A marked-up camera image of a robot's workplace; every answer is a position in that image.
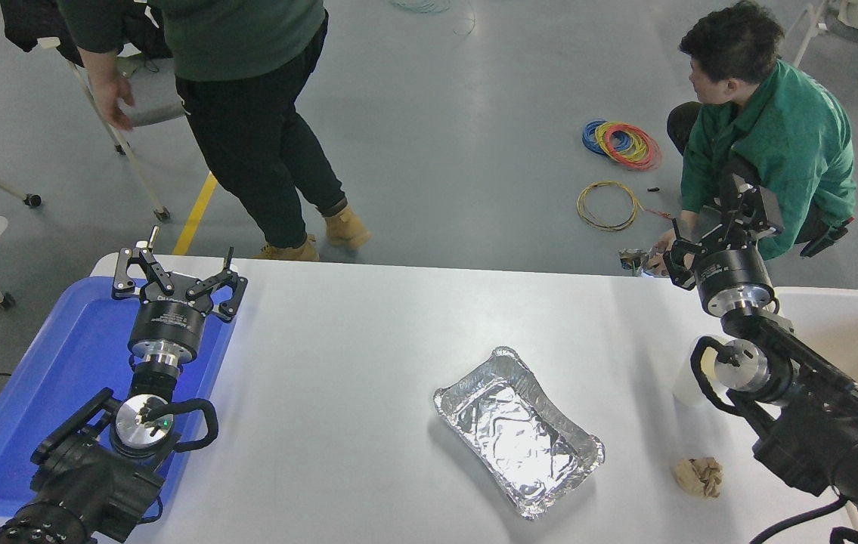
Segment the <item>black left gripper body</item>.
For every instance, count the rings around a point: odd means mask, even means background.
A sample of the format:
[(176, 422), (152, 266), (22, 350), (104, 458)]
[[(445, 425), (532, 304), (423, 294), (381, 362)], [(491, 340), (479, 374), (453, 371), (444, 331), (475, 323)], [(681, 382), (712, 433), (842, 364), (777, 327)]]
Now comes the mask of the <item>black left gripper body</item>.
[(208, 298), (187, 301), (162, 295), (158, 300), (141, 300), (129, 334), (128, 350), (145, 357), (150, 349), (165, 345), (170, 354), (196, 357), (211, 310)]

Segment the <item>person's right hand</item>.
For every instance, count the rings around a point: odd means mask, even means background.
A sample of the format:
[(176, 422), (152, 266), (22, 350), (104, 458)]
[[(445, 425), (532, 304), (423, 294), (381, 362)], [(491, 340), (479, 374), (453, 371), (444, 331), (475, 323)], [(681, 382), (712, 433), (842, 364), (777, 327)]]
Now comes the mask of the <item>person's right hand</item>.
[(87, 74), (94, 102), (103, 114), (104, 120), (120, 131), (134, 130), (131, 118), (120, 106), (120, 104), (128, 107), (135, 105), (134, 94), (128, 80), (114, 66), (107, 71), (87, 69)]

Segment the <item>person's left hand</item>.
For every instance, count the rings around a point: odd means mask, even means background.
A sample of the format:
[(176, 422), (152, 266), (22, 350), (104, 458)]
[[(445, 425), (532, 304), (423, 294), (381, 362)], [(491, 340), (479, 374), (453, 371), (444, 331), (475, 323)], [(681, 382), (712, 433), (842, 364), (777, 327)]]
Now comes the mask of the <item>person's left hand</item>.
[(646, 265), (644, 265), (644, 271), (653, 276), (653, 277), (663, 277), (667, 278), (670, 276), (670, 272), (668, 272), (668, 268), (666, 262), (664, 262), (664, 254), (671, 250), (673, 247), (674, 241), (677, 238), (675, 231), (673, 228), (665, 231), (654, 245), (651, 247), (649, 252), (649, 259), (647, 259)]

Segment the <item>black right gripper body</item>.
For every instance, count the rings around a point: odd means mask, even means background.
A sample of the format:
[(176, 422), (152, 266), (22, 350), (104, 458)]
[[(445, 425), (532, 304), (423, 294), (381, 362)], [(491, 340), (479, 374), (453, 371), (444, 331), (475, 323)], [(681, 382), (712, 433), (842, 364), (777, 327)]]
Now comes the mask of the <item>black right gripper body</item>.
[(692, 275), (705, 311), (760, 309), (774, 300), (770, 276), (753, 247), (710, 252), (695, 258)]

